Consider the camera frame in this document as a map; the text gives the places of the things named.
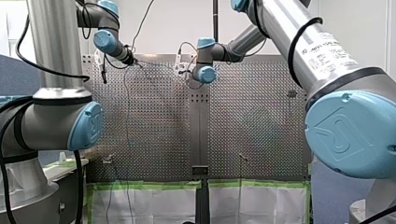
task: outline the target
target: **wire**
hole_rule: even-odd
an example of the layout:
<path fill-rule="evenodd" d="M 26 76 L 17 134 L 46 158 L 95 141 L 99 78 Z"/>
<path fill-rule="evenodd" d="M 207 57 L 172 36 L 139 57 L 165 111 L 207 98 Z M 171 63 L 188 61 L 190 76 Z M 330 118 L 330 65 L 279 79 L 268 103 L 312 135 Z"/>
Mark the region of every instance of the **wire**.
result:
<path fill-rule="evenodd" d="M 259 49 L 257 49 L 254 53 L 245 55 L 245 58 L 251 57 L 253 55 L 256 55 L 258 52 L 260 52 L 260 50 L 262 50 L 262 48 L 264 47 L 266 42 L 267 42 L 267 39 L 264 39 L 264 41 L 262 42 L 262 46 Z"/>
<path fill-rule="evenodd" d="M 392 214 L 394 212 L 396 212 L 396 205 L 394 205 L 394 206 L 392 206 L 392 207 L 390 207 L 388 209 L 385 209 L 384 211 L 382 211 L 382 212 L 380 212 L 380 213 L 378 213 L 378 214 L 376 214 L 376 215 L 374 215 L 372 217 L 367 218 L 366 220 L 364 220 L 360 224 L 373 223 L 373 222 L 379 220 L 381 217 L 385 217 L 385 216 L 387 216 L 389 214 Z"/>
<path fill-rule="evenodd" d="M 138 37 L 139 34 L 140 34 L 140 31 L 141 31 L 141 29 L 142 29 L 143 23 L 145 22 L 146 17 L 147 17 L 147 15 L 149 14 L 149 9 L 151 8 L 151 5 L 152 5 L 153 3 L 154 3 L 154 0 L 151 0 L 151 2 L 148 4 L 148 8 L 146 9 L 145 16 L 143 17 L 143 20 L 140 22 L 139 29 L 137 30 L 137 33 L 136 33 L 136 35 L 134 36 L 134 41 L 132 42 L 132 49 L 135 49 L 135 47 L 134 47 L 134 42 L 136 41 L 137 37 Z"/>
<path fill-rule="evenodd" d="M 107 204 L 107 209 L 106 209 L 106 221 L 107 221 L 107 224 L 109 223 L 108 222 L 108 210 L 110 209 L 110 205 L 111 205 L 111 195 L 112 195 L 112 193 L 113 193 L 113 187 L 114 187 L 114 183 L 112 183 L 111 184 L 111 188 L 110 188 L 110 198 L 108 199 L 108 204 Z"/>
<path fill-rule="evenodd" d="M 102 6 L 97 5 L 97 4 L 95 4 L 95 3 L 85 3 L 85 4 L 82 4 L 82 3 L 79 2 L 78 0 L 76 0 L 76 2 L 78 2 L 78 3 L 82 6 L 82 14 L 81 14 L 82 20 L 84 21 L 85 26 L 87 26 L 88 29 L 89 29 L 88 35 L 86 35 L 86 34 L 85 34 L 84 28 L 82 28 L 82 35 L 84 36 L 84 39 L 89 39 L 89 38 L 90 38 L 91 30 L 92 30 L 91 14 L 90 14 L 90 12 L 88 11 L 87 6 L 99 7 L 99 8 L 101 8 L 102 10 L 104 10 L 105 12 L 107 12 L 110 16 L 112 16 L 112 17 L 114 18 L 114 20 L 116 21 L 117 25 L 118 25 L 119 28 L 120 28 L 119 16 L 118 16 L 117 14 L 115 14 L 113 11 L 109 10 L 108 8 L 102 7 Z M 85 15 L 87 15 L 89 23 L 87 23 L 87 20 L 85 19 Z"/>
<path fill-rule="evenodd" d="M 259 28 L 259 31 L 260 31 L 260 33 L 262 33 L 263 36 L 265 36 L 268 39 L 270 39 L 271 37 L 267 33 L 265 33 L 265 31 L 262 29 L 262 25 L 260 24 L 259 9 L 257 7 L 258 4 L 259 4 L 259 0 L 254 0 L 253 1 L 254 17 L 256 19 L 256 26 L 257 26 L 257 28 Z"/>
<path fill-rule="evenodd" d="M 17 51 L 18 57 L 20 57 L 21 60 L 23 60 L 25 63 L 28 63 L 29 65 L 31 65 L 31 66 L 33 66 L 33 67 L 35 67 L 35 68 L 37 68 L 37 69 L 40 69 L 40 70 L 42 70 L 42 71 L 44 71 L 44 72 L 53 74 L 53 75 L 55 75 L 55 76 L 59 76 L 59 77 L 71 77 L 71 78 L 82 78 L 84 82 L 90 80 L 90 77 L 88 77 L 88 76 L 73 76 L 73 75 L 69 75 L 69 74 L 66 74 L 66 73 L 60 73 L 60 72 L 57 72 L 57 71 L 48 69 L 48 68 L 46 68 L 46 67 L 44 67 L 44 66 L 38 65 L 38 64 L 36 64 L 36 63 L 32 63 L 31 61 L 29 61 L 29 60 L 27 60 L 25 57 L 23 57 L 23 56 L 21 55 L 21 53 L 20 53 L 20 48 L 21 48 L 21 43 L 22 43 L 23 39 L 25 38 L 26 33 L 27 33 L 27 30 L 28 30 L 28 28 L 29 28 L 29 23 L 30 23 L 29 16 L 27 16 L 27 18 L 26 18 L 26 23 L 25 23 L 25 26 L 24 26 L 24 28 L 23 28 L 23 32 L 22 32 L 21 38 L 20 38 L 20 39 L 18 40 L 18 42 L 17 42 L 16 51 Z"/>
<path fill-rule="evenodd" d="M 85 19 L 85 14 L 87 13 L 88 16 L 88 21 L 90 22 L 89 24 L 87 23 L 87 20 Z M 85 35 L 85 29 L 84 27 L 81 29 L 82 30 L 82 36 L 84 36 L 84 39 L 89 39 L 91 36 L 91 30 L 92 30 L 92 21 L 91 21 L 91 14 L 88 11 L 87 7 L 85 5 L 82 6 L 82 21 L 84 21 L 85 26 L 88 26 L 88 35 Z"/>
<path fill-rule="evenodd" d="M 195 50 L 195 52 L 198 51 L 197 48 L 192 43 L 185 41 L 180 44 L 180 47 L 178 47 L 178 54 L 181 54 L 181 48 L 183 47 L 183 45 L 190 45 Z"/>
<path fill-rule="evenodd" d="M 106 55 L 106 54 L 105 54 L 105 60 L 106 60 L 113 68 L 115 68 L 115 69 L 123 70 L 123 69 L 129 67 L 129 64 L 127 64 L 127 65 L 125 65 L 125 66 L 123 66 L 123 67 L 118 67 L 118 66 L 114 65 L 114 63 L 112 63 L 112 62 L 107 58 L 107 55 Z"/>
<path fill-rule="evenodd" d="M 226 62 L 226 63 L 227 63 L 228 65 L 231 65 L 231 64 L 233 63 L 233 58 L 231 57 L 230 52 L 227 50 L 227 48 L 226 48 L 224 45 L 222 45 L 222 44 L 220 44 L 220 43 L 216 43 L 216 44 L 217 44 L 217 45 L 220 45 L 220 46 L 223 48 L 224 52 L 225 52 L 222 61 L 225 61 L 225 57 L 227 56 L 228 59 L 229 59 L 229 61 Z"/>
<path fill-rule="evenodd" d="M 126 74 L 129 72 L 129 68 L 125 71 L 124 76 L 123 76 L 123 85 L 125 87 L 126 90 L 126 94 L 127 94 L 127 99 L 128 99 L 128 108 L 127 108 L 127 112 L 126 112 L 126 120 L 125 120 L 125 131 L 126 131 L 126 140 L 127 140 L 127 148 L 128 151 L 132 151 L 132 146 L 131 146 L 131 140 L 129 138 L 129 114 L 131 113 L 131 95 L 129 93 L 129 89 L 128 86 L 126 85 Z M 131 206 L 131 199 L 129 197 L 129 173 L 131 166 L 128 166 L 128 178 L 126 180 L 126 194 L 128 197 L 128 204 L 129 204 L 129 212 L 131 213 L 131 219 L 132 219 L 132 223 L 134 223 L 134 216 L 132 215 L 132 206 Z"/>
<path fill-rule="evenodd" d="M 76 224 L 81 223 L 82 218 L 82 207 L 84 203 L 84 175 L 82 171 L 81 157 L 79 156 L 79 151 L 74 151 L 76 158 L 77 174 L 78 174 L 78 204 L 77 204 L 77 214 L 76 214 Z"/>
<path fill-rule="evenodd" d="M 191 73 L 191 71 L 190 71 L 190 66 L 192 65 L 192 63 L 194 62 L 194 60 L 195 60 L 196 58 L 197 58 L 197 56 L 195 55 L 195 56 L 192 58 L 191 62 L 189 63 L 189 66 L 187 66 L 187 70 L 186 70 L 186 73 L 187 73 L 187 74 L 192 75 L 192 73 Z M 189 84 L 189 79 L 188 79 L 187 76 L 186 76 L 186 85 L 187 85 L 190 89 L 196 91 L 196 90 L 201 89 L 201 87 L 204 86 L 204 83 L 201 83 L 201 84 L 199 85 L 199 87 L 194 88 L 194 87 L 190 86 L 190 84 Z"/>
<path fill-rule="evenodd" d="M 114 18 L 114 20 L 116 21 L 117 25 L 120 28 L 119 16 L 116 13 L 114 13 L 113 11 L 111 11 L 110 9 L 108 9 L 106 7 L 99 6 L 99 5 L 95 4 L 95 3 L 86 3 L 86 4 L 84 4 L 84 7 L 86 7 L 86 6 L 93 6 L 93 7 L 101 8 L 102 10 L 104 10 L 105 12 L 110 14 L 110 16 L 112 16 Z"/>
<path fill-rule="evenodd" d="M 0 131 L 0 169 L 1 169 L 1 173 L 3 176 L 3 187 L 4 187 L 4 203 L 6 205 L 6 211 L 7 211 L 7 217 L 8 217 L 8 221 L 10 224 L 17 224 L 15 217 L 12 214 L 12 207 L 11 207 L 11 201 L 10 201 L 10 196 L 9 196 L 9 183 L 8 183 L 8 175 L 7 175 L 7 167 L 6 164 L 4 162 L 4 155 L 3 155 L 3 149 L 2 149 L 2 145 L 3 145 L 3 139 L 4 139 L 4 135 L 6 133 L 6 130 L 8 128 L 8 126 L 10 125 L 10 123 L 12 122 L 12 120 L 14 120 L 15 116 L 23 109 L 25 109 L 27 106 L 31 105 L 33 101 L 33 98 L 31 96 L 29 97 L 22 97 L 18 100 L 14 100 L 11 101 L 9 103 L 6 103 L 5 105 L 0 107 L 0 113 L 4 112 L 7 109 L 10 109 L 13 106 L 18 106 L 18 105 L 24 105 L 22 108 L 20 108 L 18 110 L 17 113 L 13 114 L 11 117 L 9 117 L 6 122 L 4 123 L 1 131 Z"/>

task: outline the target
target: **cable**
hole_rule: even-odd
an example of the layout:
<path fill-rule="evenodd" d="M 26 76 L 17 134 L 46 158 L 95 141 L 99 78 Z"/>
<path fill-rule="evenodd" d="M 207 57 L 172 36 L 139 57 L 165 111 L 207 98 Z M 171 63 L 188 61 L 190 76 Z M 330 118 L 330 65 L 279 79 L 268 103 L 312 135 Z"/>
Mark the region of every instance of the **cable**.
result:
<path fill-rule="evenodd" d="M 190 66 L 192 65 L 192 63 L 194 62 L 194 60 L 195 60 L 196 58 L 197 58 L 197 56 L 195 55 L 195 56 L 192 58 L 191 62 L 189 63 L 189 66 L 187 66 L 187 70 L 186 70 L 186 73 L 187 73 L 187 74 L 192 75 L 192 73 L 191 73 L 191 71 L 190 71 Z M 197 87 L 197 88 L 193 88 L 193 87 L 190 86 L 190 84 L 189 84 L 189 79 L 187 79 L 187 76 L 186 76 L 186 85 L 187 85 L 190 89 L 196 91 L 196 90 L 201 89 L 201 87 L 204 86 L 204 83 L 201 83 L 201 84 L 199 85 L 199 87 Z"/>
<path fill-rule="evenodd" d="M 296 74 L 294 72 L 294 65 L 293 65 L 293 63 L 294 63 L 294 51 L 296 50 L 297 43 L 298 43 L 300 37 L 304 34 L 306 28 L 308 28 L 309 26 L 311 26 L 313 24 L 316 24 L 316 23 L 322 24 L 323 23 L 323 19 L 321 17 L 315 17 L 315 18 L 311 19 L 309 22 L 307 22 L 305 25 L 303 25 L 297 31 L 296 36 L 293 38 L 293 40 L 291 41 L 291 44 L 290 44 L 289 56 L 288 56 L 289 71 L 290 71 L 291 78 L 293 78 L 294 82 L 297 85 L 299 85 L 300 87 L 302 87 L 302 86 L 301 86 L 300 81 L 298 80 L 298 78 L 297 78 L 297 76 L 296 76 Z"/>
<path fill-rule="evenodd" d="M 78 4 L 82 6 L 82 14 L 81 14 L 82 20 L 84 21 L 85 26 L 87 26 L 89 28 L 88 35 L 85 35 L 85 30 L 84 30 L 84 28 L 82 28 L 82 35 L 84 36 L 84 39 L 89 39 L 90 38 L 91 30 L 92 30 L 91 14 L 88 11 L 87 6 L 99 7 L 102 10 L 104 10 L 105 12 L 107 12 L 110 16 L 112 16 L 114 18 L 114 20 L 116 21 L 117 25 L 120 28 L 119 16 L 117 14 L 115 14 L 113 11 L 111 11 L 110 9 L 108 9 L 106 7 L 99 6 L 99 5 L 95 4 L 95 3 L 82 4 L 78 0 L 76 0 L 76 2 L 78 2 Z M 85 15 L 87 15 L 87 17 L 88 17 L 88 21 L 90 22 L 89 24 L 87 23 L 87 20 L 85 19 Z"/>
<path fill-rule="evenodd" d="M 178 47 L 178 54 L 181 54 L 181 48 L 183 47 L 183 45 L 186 45 L 186 44 L 190 45 L 195 50 L 195 52 L 198 51 L 197 48 L 192 43 L 185 41 L 185 42 L 180 44 L 180 47 Z"/>
<path fill-rule="evenodd" d="M 4 112 L 7 109 L 10 109 L 11 107 L 25 104 L 22 108 L 20 108 L 18 110 L 18 112 L 19 112 L 19 111 L 25 109 L 27 106 L 30 106 L 32 101 L 33 101 L 33 98 L 31 96 L 29 96 L 29 97 L 22 97 L 18 100 L 8 102 L 5 105 L 0 107 L 0 113 Z M 15 217 L 12 214 L 12 207 L 11 207 L 11 201 L 10 201 L 10 196 L 9 196 L 9 183 L 8 183 L 7 168 L 6 168 L 6 164 L 4 162 L 2 145 L 3 145 L 3 138 L 6 133 L 6 130 L 7 130 L 8 126 L 11 124 L 12 120 L 14 120 L 14 118 L 18 114 L 18 112 L 14 113 L 11 117 L 9 117 L 6 120 L 6 122 L 4 123 L 4 125 L 0 131 L 0 169 L 1 169 L 2 176 L 3 176 L 4 203 L 6 205 L 8 221 L 11 224 L 17 224 L 17 222 L 15 220 Z"/>
<path fill-rule="evenodd" d="M 256 26 L 259 28 L 260 33 L 262 33 L 263 36 L 267 37 L 268 39 L 271 39 L 271 37 L 265 33 L 265 31 L 262 29 L 262 25 L 260 24 L 260 19 L 259 19 L 259 10 L 257 5 L 259 4 L 259 0 L 254 0 L 253 2 L 253 8 L 254 8 L 254 17 L 256 19 Z"/>
<path fill-rule="evenodd" d="M 148 4 L 148 8 L 146 9 L 145 16 L 143 17 L 143 20 L 140 22 L 139 29 L 137 30 L 137 33 L 136 33 L 136 35 L 134 36 L 134 41 L 132 42 L 132 49 L 134 49 L 134 42 L 136 41 L 137 37 L 138 37 L 139 34 L 140 34 L 140 30 L 142 29 L 143 23 L 145 22 L 146 17 L 147 17 L 147 15 L 149 14 L 149 9 L 151 8 L 151 5 L 152 5 L 153 3 L 154 3 L 154 0 L 151 0 L 151 2 Z"/>
<path fill-rule="evenodd" d="M 111 188 L 110 188 L 110 198 L 108 199 L 108 204 L 107 204 L 107 209 L 106 209 L 106 222 L 107 222 L 107 224 L 109 223 L 108 222 L 108 210 L 110 209 L 110 205 L 111 205 L 111 194 L 112 194 L 112 192 L 113 192 L 113 187 L 114 187 L 114 183 L 112 183 L 111 184 Z"/>
<path fill-rule="evenodd" d="M 251 57 L 253 55 L 256 55 L 258 52 L 260 52 L 260 50 L 262 50 L 262 48 L 264 47 L 266 42 L 267 42 L 267 39 L 264 39 L 264 41 L 262 42 L 262 46 L 259 49 L 257 49 L 254 53 L 245 55 L 245 58 Z"/>
<path fill-rule="evenodd" d="M 375 214 L 375 215 L 372 216 L 372 217 L 367 218 L 366 220 L 364 220 L 364 221 L 361 222 L 360 224 L 369 224 L 369 223 L 373 223 L 373 222 L 379 220 L 381 217 L 385 217 L 385 216 L 387 216 L 387 215 L 389 215 L 389 214 L 392 214 L 392 213 L 394 213 L 394 212 L 396 212 L 396 205 L 394 205 L 394 206 L 392 206 L 392 207 L 390 207 L 390 208 L 388 208 L 388 209 L 385 209 L 384 211 L 382 211 L 382 212 L 380 212 L 380 213 L 378 213 L 378 214 Z"/>
<path fill-rule="evenodd" d="M 228 65 L 231 65 L 233 63 L 233 58 L 231 57 L 230 52 L 227 50 L 227 48 L 223 44 L 220 44 L 220 43 L 216 43 L 216 44 L 220 45 L 223 48 L 223 51 L 225 52 L 223 55 L 222 61 L 225 61 L 225 57 L 227 56 L 230 61 L 225 62 L 225 63 L 227 63 Z"/>
<path fill-rule="evenodd" d="M 78 174 L 78 207 L 76 214 L 76 224 L 81 223 L 82 218 L 82 207 L 84 203 L 84 175 L 82 171 L 81 157 L 79 156 L 79 151 L 74 151 L 76 158 L 77 174 Z"/>
<path fill-rule="evenodd" d="M 104 10 L 105 12 L 110 14 L 110 16 L 112 16 L 114 18 L 114 20 L 116 21 L 117 25 L 120 28 L 119 16 L 116 13 L 114 13 L 113 11 L 111 11 L 110 9 L 108 9 L 106 7 L 99 6 L 99 5 L 95 4 L 95 3 L 86 3 L 86 4 L 84 4 L 84 7 L 86 7 L 86 6 L 93 6 L 93 7 L 101 8 L 102 10 Z"/>
<path fill-rule="evenodd" d="M 126 74 L 128 73 L 128 71 L 129 71 L 129 69 L 127 69 L 125 71 L 122 82 L 123 82 L 123 85 L 125 87 L 126 94 L 127 94 L 127 99 L 128 99 L 128 108 L 127 108 L 126 120 L 125 120 L 127 148 L 128 148 L 128 151 L 132 151 L 131 140 L 129 138 L 129 125 L 128 125 L 128 123 L 129 123 L 129 114 L 131 113 L 131 95 L 129 93 L 128 86 L 126 85 Z M 131 199 L 129 197 L 129 173 L 131 173 L 130 170 L 129 170 L 130 167 L 131 166 L 128 166 L 128 178 L 126 180 L 126 195 L 128 197 L 129 212 L 131 213 L 132 223 L 134 223 L 134 216 L 133 216 L 133 213 L 132 213 Z"/>
<path fill-rule="evenodd" d="M 87 20 L 85 20 L 85 14 L 87 13 L 88 16 L 88 21 L 90 22 L 90 24 L 87 23 Z M 82 27 L 82 36 L 84 36 L 84 39 L 89 39 L 91 36 L 91 30 L 92 30 L 92 21 L 91 21 L 91 14 L 88 11 L 87 7 L 85 5 L 82 6 L 82 20 L 84 21 L 85 26 L 88 26 L 88 35 L 85 35 L 85 29 L 84 27 Z"/>
<path fill-rule="evenodd" d="M 23 28 L 23 32 L 22 32 L 21 38 L 20 38 L 20 39 L 18 40 L 18 42 L 17 42 L 16 51 L 17 51 L 18 57 L 20 57 L 21 60 L 23 60 L 25 63 L 28 63 L 29 65 L 31 65 L 31 66 L 33 66 L 33 67 L 35 67 L 35 68 L 37 68 L 37 69 L 40 69 L 40 70 L 42 70 L 42 71 L 44 71 L 44 72 L 53 74 L 53 75 L 55 75 L 55 76 L 59 76 L 59 77 L 71 77 L 71 78 L 82 78 L 84 82 L 90 80 L 90 77 L 88 77 L 88 76 L 73 76 L 73 75 L 69 75 L 69 74 L 66 74 L 66 73 L 60 73 L 60 72 L 57 72 L 57 71 L 48 69 L 48 68 L 46 68 L 46 67 L 44 67 L 44 66 L 38 65 L 38 64 L 36 64 L 36 63 L 32 63 L 31 61 L 29 61 L 29 60 L 27 60 L 25 57 L 23 57 L 23 56 L 21 55 L 21 53 L 20 53 L 20 48 L 21 48 L 21 43 L 22 43 L 23 39 L 25 38 L 26 33 L 27 33 L 27 30 L 28 30 L 28 28 L 29 28 L 29 23 L 30 23 L 29 16 L 27 16 L 27 18 L 26 18 L 26 23 L 25 23 L 25 27 Z"/>
<path fill-rule="evenodd" d="M 106 60 L 113 68 L 115 68 L 115 69 L 123 70 L 123 69 L 129 67 L 129 64 L 127 64 L 127 65 L 125 65 L 125 66 L 123 66 L 123 67 L 118 67 L 118 66 L 114 65 L 114 63 L 112 63 L 112 62 L 107 58 L 107 55 L 105 55 L 105 60 Z"/>

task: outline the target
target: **perforated metal panel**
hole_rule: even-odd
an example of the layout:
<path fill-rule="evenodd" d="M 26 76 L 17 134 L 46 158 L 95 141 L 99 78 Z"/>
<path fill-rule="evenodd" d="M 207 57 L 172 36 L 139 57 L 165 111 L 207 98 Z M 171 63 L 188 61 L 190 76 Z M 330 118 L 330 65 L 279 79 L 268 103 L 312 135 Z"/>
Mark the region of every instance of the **perforated metal panel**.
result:
<path fill-rule="evenodd" d="M 93 98 L 105 111 L 104 132 L 96 147 L 99 157 L 89 169 L 91 181 L 191 179 L 184 78 L 173 75 L 170 63 L 141 64 L 143 68 L 125 70 L 108 67 L 106 85 L 98 67 L 91 64 Z M 109 155 L 113 162 L 103 164 Z"/>
<path fill-rule="evenodd" d="M 197 164 L 208 164 L 211 178 L 308 175 L 304 92 L 280 56 L 221 63 L 218 80 L 200 90 L 173 74 L 175 56 L 136 58 L 156 65 L 108 67 L 106 85 L 92 60 L 85 62 L 93 97 L 105 110 L 89 181 L 186 180 Z M 109 155 L 113 162 L 103 164 Z"/>
<path fill-rule="evenodd" d="M 278 56 L 222 66 L 210 88 L 210 177 L 304 179 L 304 99 Z"/>

